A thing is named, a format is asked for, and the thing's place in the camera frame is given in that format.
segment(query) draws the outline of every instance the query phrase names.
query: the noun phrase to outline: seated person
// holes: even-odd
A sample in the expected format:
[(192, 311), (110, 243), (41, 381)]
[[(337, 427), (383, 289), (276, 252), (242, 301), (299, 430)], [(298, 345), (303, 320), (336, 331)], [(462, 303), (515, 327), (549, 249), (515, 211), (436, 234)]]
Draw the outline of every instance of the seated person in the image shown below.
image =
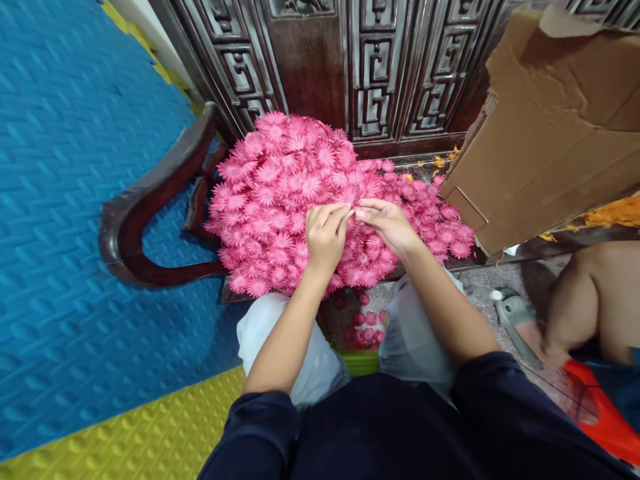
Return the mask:
[(381, 200), (355, 214), (407, 277), (387, 309), (380, 372), (350, 379), (315, 316), (351, 213), (310, 210), (293, 296), (260, 298), (238, 324), (247, 382), (200, 480), (635, 478), (527, 380), (402, 210)]
[(546, 324), (520, 297), (507, 298), (509, 311), (498, 312), (546, 365), (562, 367), (572, 356), (588, 364), (640, 433), (639, 288), (640, 241), (600, 243), (572, 256), (554, 285)]

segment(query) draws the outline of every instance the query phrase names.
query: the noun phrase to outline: cardboard box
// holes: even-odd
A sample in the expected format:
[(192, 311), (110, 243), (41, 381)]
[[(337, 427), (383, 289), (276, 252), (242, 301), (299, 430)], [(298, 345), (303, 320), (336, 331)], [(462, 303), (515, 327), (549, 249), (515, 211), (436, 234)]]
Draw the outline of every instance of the cardboard box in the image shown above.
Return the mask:
[(443, 197), (503, 250), (640, 185), (640, 37), (552, 5), (513, 12)]

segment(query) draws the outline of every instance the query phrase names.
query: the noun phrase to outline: carved wooden door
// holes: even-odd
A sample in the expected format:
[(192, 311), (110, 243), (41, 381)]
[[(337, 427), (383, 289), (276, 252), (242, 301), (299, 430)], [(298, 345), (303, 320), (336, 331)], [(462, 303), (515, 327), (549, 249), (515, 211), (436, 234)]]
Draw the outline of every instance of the carved wooden door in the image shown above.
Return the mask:
[[(548, 0), (534, 2), (544, 7)], [(484, 101), (486, 59), (520, 0), (151, 0), (226, 138), (267, 111), (344, 128), (361, 157), (460, 145)], [(640, 28), (637, 0), (568, 0)]]

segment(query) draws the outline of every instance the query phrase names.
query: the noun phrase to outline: hand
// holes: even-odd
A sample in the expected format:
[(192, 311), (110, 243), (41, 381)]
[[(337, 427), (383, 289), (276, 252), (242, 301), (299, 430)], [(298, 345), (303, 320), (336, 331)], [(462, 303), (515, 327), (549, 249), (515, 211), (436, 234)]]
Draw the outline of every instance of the hand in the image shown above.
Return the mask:
[(348, 203), (318, 205), (307, 212), (307, 249), (309, 269), (327, 276), (333, 275), (345, 249), (347, 220), (353, 214)]
[(356, 218), (374, 228), (400, 260), (414, 247), (423, 245), (396, 204), (378, 199), (362, 199), (358, 204)]

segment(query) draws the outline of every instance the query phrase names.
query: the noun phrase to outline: pink flower bundle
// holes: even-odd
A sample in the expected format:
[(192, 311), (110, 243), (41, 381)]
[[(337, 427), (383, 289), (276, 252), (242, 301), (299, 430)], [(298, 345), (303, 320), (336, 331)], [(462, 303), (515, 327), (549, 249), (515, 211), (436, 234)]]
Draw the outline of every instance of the pink flower bundle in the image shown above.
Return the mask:
[[(291, 294), (309, 260), (305, 214), (325, 203), (393, 202), (441, 263), (449, 253), (470, 254), (473, 230), (458, 220), (456, 207), (438, 198), (443, 177), (426, 184), (396, 174), (390, 160), (356, 161), (344, 130), (312, 118), (273, 112), (255, 126), (218, 166), (225, 181), (213, 188), (205, 223), (222, 240), (219, 258), (235, 292)], [(352, 217), (327, 294), (345, 285), (371, 288), (397, 260), (372, 228)]]
[(351, 325), (344, 332), (346, 350), (378, 348), (386, 336), (383, 327), (386, 313), (386, 310), (354, 313)]

